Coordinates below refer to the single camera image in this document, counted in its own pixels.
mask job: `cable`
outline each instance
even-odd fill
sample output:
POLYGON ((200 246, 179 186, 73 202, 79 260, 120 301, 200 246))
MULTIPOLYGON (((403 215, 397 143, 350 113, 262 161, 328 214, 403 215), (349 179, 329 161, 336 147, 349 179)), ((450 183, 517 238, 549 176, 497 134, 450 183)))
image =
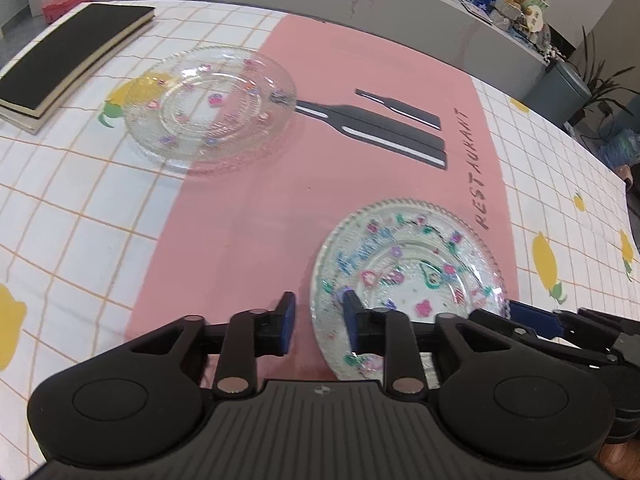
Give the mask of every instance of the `cable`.
POLYGON ((591 151, 591 148, 589 147, 589 145, 588 145, 586 142, 584 142, 584 138, 585 138, 585 137, 586 137, 587 139, 593 139, 593 140, 598 140, 598 138, 597 138, 597 137, 590 137, 590 136, 588 136, 588 135, 584 135, 584 134, 580 134, 580 138, 582 139, 582 145, 583 145, 585 148, 587 148, 587 150, 589 150, 589 153, 591 153, 591 155, 595 156, 595 155, 594 155, 594 153, 591 151))

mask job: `black notebook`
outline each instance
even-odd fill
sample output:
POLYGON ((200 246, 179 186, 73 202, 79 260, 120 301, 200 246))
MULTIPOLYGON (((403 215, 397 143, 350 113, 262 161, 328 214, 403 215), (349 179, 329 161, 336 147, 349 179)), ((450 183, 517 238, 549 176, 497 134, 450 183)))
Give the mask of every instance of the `black notebook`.
POLYGON ((153 7, 87 5, 0 77, 0 105, 39 118, 74 79, 153 15, 153 7))

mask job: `clear glass plate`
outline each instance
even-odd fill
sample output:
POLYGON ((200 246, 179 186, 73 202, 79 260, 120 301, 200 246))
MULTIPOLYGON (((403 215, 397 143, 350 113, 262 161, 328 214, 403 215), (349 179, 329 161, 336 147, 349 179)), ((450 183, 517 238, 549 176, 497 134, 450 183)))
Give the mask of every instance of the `clear glass plate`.
MULTIPOLYGON (((354 290, 365 308, 400 310, 412 321, 434 322, 441 312, 468 317, 484 308, 508 317, 500 272, 482 240, 438 206, 386 200, 341 222, 316 259, 310 306, 314 332, 340 380, 382 380, 383 359, 351 352, 338 302, 354 290)), ((422 361, 437 385, 430 354, 422 361)))
POLYGON ((273 59, 214 46, 151 67, 131 86, 123 112, 143 152, 188 165, 256 148, 283 129, 295 104, 296 87, 273 59))

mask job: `book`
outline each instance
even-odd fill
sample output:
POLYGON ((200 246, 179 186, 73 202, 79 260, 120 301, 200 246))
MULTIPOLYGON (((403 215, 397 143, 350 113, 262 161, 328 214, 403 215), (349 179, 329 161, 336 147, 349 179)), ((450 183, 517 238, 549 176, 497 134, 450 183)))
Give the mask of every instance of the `book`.
POLYGON ((87 5, 0 77, 0 106, 41 118, 79 75, 153 15, 153 7, 87 5))
POLYGON ((69 99, 69 97, 71 97, 73 92, 80 88, 87 81, 87 79, 89 79, 99 68, 105 65, 105 63, 107 63, 109 60, 113 59, 113 57, 117 56, 122 49, 136 41, 137 38, 148 31, 151 27, 153 27, 152 23, 145 23, 142 27, 134 30, 126 38, 121 40, 120 43, 116 44, 100 58, 98 58, 91 66, 89 66, 89 68, 87 68, 84 72, 76 77, 76 79, 65 89, 65 91, 62 92, 62 94, 59 95, 59 97, 55 101, 53 101, 53 103, 44 111, 44 113, 39 118, 32 117, 27 114, 22 114, 20 112, 17 112, 16 110, 0 106, 0 120, 5 120, 13 124, 14 126, 17 126, 18 128, 28 131, 29 133, 36 134, 42 127, 42 125, 52 117, 52 115, 60 107, 60 105, 67 99, 69 99))

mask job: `purple flower decoration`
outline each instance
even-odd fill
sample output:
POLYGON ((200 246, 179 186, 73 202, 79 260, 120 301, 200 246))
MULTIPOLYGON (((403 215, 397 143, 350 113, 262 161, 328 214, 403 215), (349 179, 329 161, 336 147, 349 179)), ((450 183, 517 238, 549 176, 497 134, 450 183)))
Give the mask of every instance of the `purple flower decoration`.
POLYGON ((160 141, 161 144, 171 145, 175 143, 176 137, 173 135, 165 135, 160 137, 158 140, 160 141))

